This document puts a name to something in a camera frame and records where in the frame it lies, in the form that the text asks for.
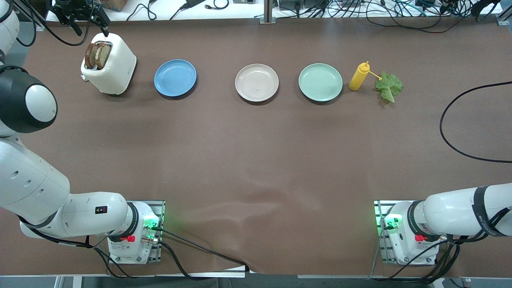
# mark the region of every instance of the cardboard box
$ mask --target cardboard box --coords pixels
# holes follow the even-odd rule
[[[127,0],[94,0],[94,3],[101,4],[104,9],[110,9],[112,11],[120,12],[124,5],[126,5]]]

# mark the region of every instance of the gray floor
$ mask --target gray floor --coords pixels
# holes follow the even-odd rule
[[[501,4],[505,7],[512,4],[512,0],[502,0]],[[30,23],[20,24],[19,37],[24,43],[32,39],[32,25]],[[6,57],[6,63],[22,66],[25,62],[29,49],[21,46],[19,43],[9,51]],[[460,279],[455,281],[462,285]],[[55,277],[0,277],[0,288],[52,288]],[[71,288],[73,284],[72,277],[66,277],[64,288]],[[450,281],[444,281],[445,288],[456,288]],[[429,287],[423,284],[404,284],[376,282],[373,280],[362,279],[298,279],[292,275],[260,275],[247,274],[246,278],[223,278],[211,279],[205,281],[186,281],[172,277],[154,277],[139,279],[112,279],[109,277],[87,277],[84,280],[83,288],[420,288]],[[512,279],[472,279],[471,287],[474,288],[508,288],[512,287]]]

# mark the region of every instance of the bread slice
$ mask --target bread slice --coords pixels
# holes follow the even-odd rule
[[[98,70],[105,67],[106,61],[109,58],[111,47],[106,43],[99,43],[98,50],[96,51],[95,63]]]
[[[98,45],[94,43],[90,43],[86,49],[86,55],[84,60],[86,62],[86,67],[89,69],[93,69],[96,64],[96,52],[98,50]]]

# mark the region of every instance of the white plate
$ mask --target white plate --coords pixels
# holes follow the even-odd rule
[[[278,90],[279,78],[276,72],[263,64],[251,64],[238,72],[234,86],[242,98],[261,102],[274,96]]]

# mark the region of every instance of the tabletop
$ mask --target tabletop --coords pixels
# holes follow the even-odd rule
[[[69,28],[54,31],[77,38]],[[438,131],[441,112],[459,93],[509,80],[511,37],[495,23],[467,19],[447,33],[426,34],[355,18],[266,26],[257,19],[187,20],[113,24],[110,32],[138,59],[128,90],[117,97],[80,78],[85,46],[38,33],[25,68],[53,91],[59,112],[52,126],[22,141],[69,178],[72,193],[165,199],[167,229],[257,273],[368,275],[378,238],[374,200],[425,199],[511,180],[511,165],[463,157]],[[155,71],[170,59],[191,62],[198,74],[180,100],[160,96],[153,85]],[[403,81],[396,103],[380,99],[371,76],[357,92],[348,89],[367,60],[373,72]],[[279,76],[276,96],[264,105],[243,101],[234,87],[238,71],[253,63]],[[312,63],[332,65],[344,79],[328,105],[308,101],[299,89],[298,76]],[[461,99],[445,118],[447,137],[471,154],[511,159],[507,89]],[[0,225],[2,275],[105,272],[91,251],[25,237],[5,210]],[[190,272],[237,266],[166,241]],[[511,243],[488,237],[465,244],[450,275],[512,277]],[[397,269],[379,263],[375,275]],[[168,254],[126,270],[177,272]]]

